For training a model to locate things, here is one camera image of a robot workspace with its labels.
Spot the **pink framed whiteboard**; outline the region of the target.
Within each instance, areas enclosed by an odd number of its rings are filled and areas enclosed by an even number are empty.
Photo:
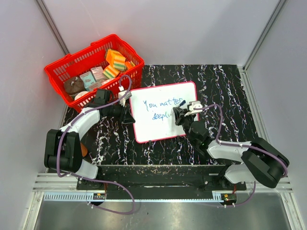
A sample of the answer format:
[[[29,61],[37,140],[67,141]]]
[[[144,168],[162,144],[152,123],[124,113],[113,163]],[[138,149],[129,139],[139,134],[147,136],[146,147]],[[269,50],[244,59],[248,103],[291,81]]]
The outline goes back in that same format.
[[[138,143],[184,136],[181,125],[175,125],[173,108],[197,100],[196,85],[192,81],[134,89],[131,91],[131,114],[135,139]]]

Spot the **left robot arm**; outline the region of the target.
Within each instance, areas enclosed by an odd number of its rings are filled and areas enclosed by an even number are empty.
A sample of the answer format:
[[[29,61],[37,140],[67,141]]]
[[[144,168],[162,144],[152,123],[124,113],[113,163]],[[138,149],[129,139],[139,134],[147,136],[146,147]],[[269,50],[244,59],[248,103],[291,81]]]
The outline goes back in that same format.
[[[83,136],[104,117],[117,118],[123,124],[135,123],[130,105],[126,103],[131,92],[120,87],[119,98],[112,102],[111,96],[110,90],[98,89],[95,98],[71,122],[48,131],[44,155],[46,168],[56,170],[59,176],[74,174],[86,178],[87,184],[95,190],[103,186],[104,178],[98,174],[98,167],[83,158]]]

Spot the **blue capped whiteboard marker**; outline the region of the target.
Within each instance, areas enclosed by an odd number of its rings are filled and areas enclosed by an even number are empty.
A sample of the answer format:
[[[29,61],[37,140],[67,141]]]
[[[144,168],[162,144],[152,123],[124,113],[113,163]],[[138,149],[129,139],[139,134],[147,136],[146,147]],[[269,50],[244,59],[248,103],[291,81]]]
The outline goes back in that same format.
[[[185,103],[186,103],[186,101],[183,100],[177,107],[181,107],[181,106],[183,106]]]

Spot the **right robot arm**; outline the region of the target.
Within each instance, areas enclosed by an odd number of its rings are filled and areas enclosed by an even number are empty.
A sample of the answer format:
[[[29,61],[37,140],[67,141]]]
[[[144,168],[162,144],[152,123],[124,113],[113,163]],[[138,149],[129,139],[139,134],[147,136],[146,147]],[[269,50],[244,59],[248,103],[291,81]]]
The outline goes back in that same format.
[[[247,142],[213,139],[205,124],[194,118],[201,109],[190,111],[174,107],[176,126],[181,126],[194,148],[204,157],[236,161],[218,178],[219,186],[228,190],[239,182],[259,182],[275,188],[287,175],[289,160],[263,138]]]

